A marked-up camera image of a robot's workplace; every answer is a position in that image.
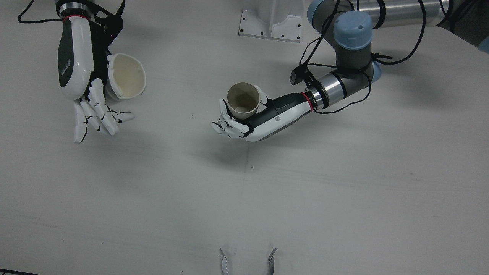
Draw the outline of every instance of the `robotic hand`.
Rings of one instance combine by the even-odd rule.
[[[134,118],[129,112],[116,112],[114,104],[144,91],[144,69],[135,58],[112,55],[109,45],[122,30],[122,10],[115,15],[88,0],[57,0],[63,20],[58,48],[59,81],[62,93],[74,102],[74,142],[81,143],[87,124],[103,134],[115,135],[118,123]],[[98,12],[107,16],[97,17]]]
[[[258,91],[264,110],[249,118],[237,119],[233,117],[225,100],[221,98],[219,121],[211,122],[211,127],[219,135],[225,134],[230,138],[242,138],[246,141],[259,141],[290,126],[312,110],[310,99],[304,93],[291,93],[270,99],[261,89],[258,88]]]

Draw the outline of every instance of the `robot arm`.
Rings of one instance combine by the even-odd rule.
[[[314,0],[308,9],[311,25],[321,34],[319,41],[326,40],[336,51],[336,69],[334,71],[315,79],[307,67],[308,59],[294,69],[290,77],[293,85],[305,81],[307,85],[305,92],[269,100],[265,104],[264,111],[244,121],[234,119],[227,110],[224,100],[221,99],[221,117],[218,123],[212,123],[213,128],[219,134],[228,134],[230,138],[244,138],[248,141],[263,140],[290,126],[312,110],[317,112],[317,110],[325,109],[369,87],[371,83],[380,78],[379,63],[388,64],[375,61],[376,57],[371,54],[372,29],[381,26],[423,23],[422,30],[424,30],[425,25],[438,25],[449,29],[457,36],[479,47],[480,50],[489,52],[489,17],[487,16],[489,2],[486,0],[418,0],[412,2],[360,0],[356,1],[357,10],[352,2]],[[391,64],[407,60],[416,47],[408,57]]]

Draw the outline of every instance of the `white mount base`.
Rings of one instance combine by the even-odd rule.
[[[299,43],[302,34],[302,12],[303,9],[295,11],[294,14],[278,14],[276,3],[273,0],[272,6],[263,14],[263,10],[245,9],[241,16],[240,29],[238,34],[249,37],[265,38],[271,40],[288,41]],[[285,18],[283,21],[274,23],[276,18]]]

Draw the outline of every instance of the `cup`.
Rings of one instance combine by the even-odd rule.
[[[131,99],[146,88],[146,73],[143,65],[134,57],[116,53],[107,58],[109,79],[105,85],[105,98],[109,103]]]
[[[227,106],[233,117],[247,119],[256,114],[260,103],[258,87],[241,82],[234,84],[227,92]]]

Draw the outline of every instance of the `white robotic hand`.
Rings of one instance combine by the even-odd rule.
[[[268,96],[264,93],[258,86],[256,86],[258,94],[260,95],[260,103],[265,105],[268,101]],[[250,134],[250,127],[246,124],[237,122],[233,118],[224,98],[219,99],[219,109],[221,110],[221,115],[219,116],[218,122],[211,122],[211,127],[216,130],[216,132],[221,135],[225,134],[230,138],[244,138]]]
[[[258,89],[265,109],[246,119],[236,120],[224,99],[219,99],[221,115],[211,127],[219,134],[246,141],[264,140],[287,128],[312,110],[311,100],[304,93],[290,93],[276,99]]]
[[[75,136],[74,142],[81,143],[87,135],[87,124],[99,133],[111,136],[119,132],[118,123],[133,119],[130,112],[116,112],[106,105],[102,80],[97,78],[91,82],[89,93],[74,101],[75,106]]]

